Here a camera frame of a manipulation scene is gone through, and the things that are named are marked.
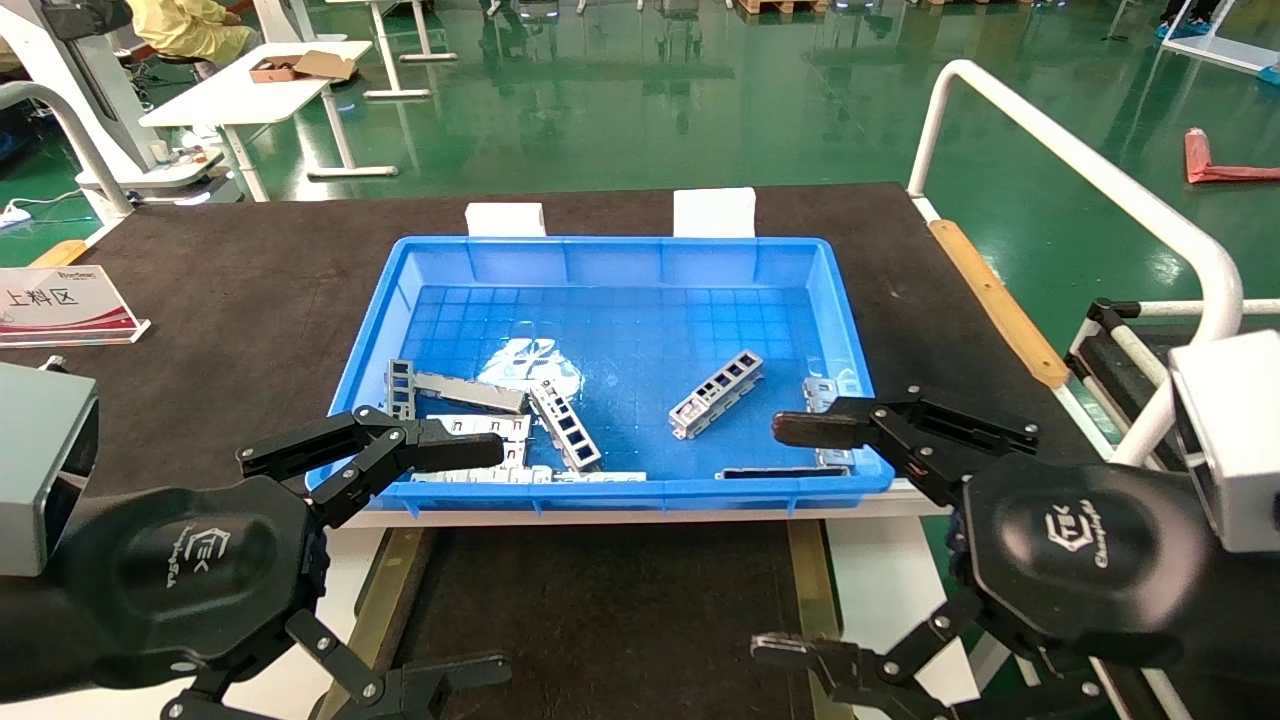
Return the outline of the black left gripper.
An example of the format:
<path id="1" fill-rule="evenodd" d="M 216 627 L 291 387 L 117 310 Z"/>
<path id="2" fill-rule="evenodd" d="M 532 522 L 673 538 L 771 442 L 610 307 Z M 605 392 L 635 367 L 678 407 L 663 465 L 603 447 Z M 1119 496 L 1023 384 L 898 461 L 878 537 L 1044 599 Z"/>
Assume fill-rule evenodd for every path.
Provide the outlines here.
<path id="1" fill-rule="evenodd" d="M 334 719 L 442 717 L 456 691 L 509 680 L 509 660 L 374 673 L 312 612 L 328 568 L 323 527 L 344 525 L 406 474 L 493 468 L 504 455 L 498 434 L 361 406 L 239 450 L 243 477 L 274 480 L 91 501 L 55 552 L 61 679 L 134 689 L 215 671 L 166 703 L 165 717 L 262 719 L 223 697 L 296 643 L 347 693 Z M 278 483 L 332 464 L 303 500 Z"/>

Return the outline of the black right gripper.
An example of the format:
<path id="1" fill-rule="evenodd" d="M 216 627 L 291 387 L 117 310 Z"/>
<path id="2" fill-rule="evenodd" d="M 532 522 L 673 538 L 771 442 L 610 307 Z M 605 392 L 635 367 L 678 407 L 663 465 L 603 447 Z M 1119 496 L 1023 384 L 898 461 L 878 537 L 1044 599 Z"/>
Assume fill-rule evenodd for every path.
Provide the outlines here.
<path id="1" fill-rule="evenodd" d="M 872 448 L 934 505 L 964 506 L 979 592 L 1043 648 L 1139 667 L 1187 656 L 1187 616 L 1217 553 L 1190 480 L 1115 462 L 1002 457 L 1037 455 L 1039 425 L 974 414 L 970 402 L 919 386 L 890 398 L 838 396 L 822 413 L 777 413 L 771 429 L 792 447 Z M 954 447 L 1002 459 L 975 474 L 948 456 Z M 957 705 L 932 696 L 919 671 L 988 615 L 983 596 L 945 601 L 886 653 L 765 633 L 751 638 L 750 655 L 806 670 L 833 702 L 890 719 L 1079 719 L 1103 703 L 1084 671 Z"/>

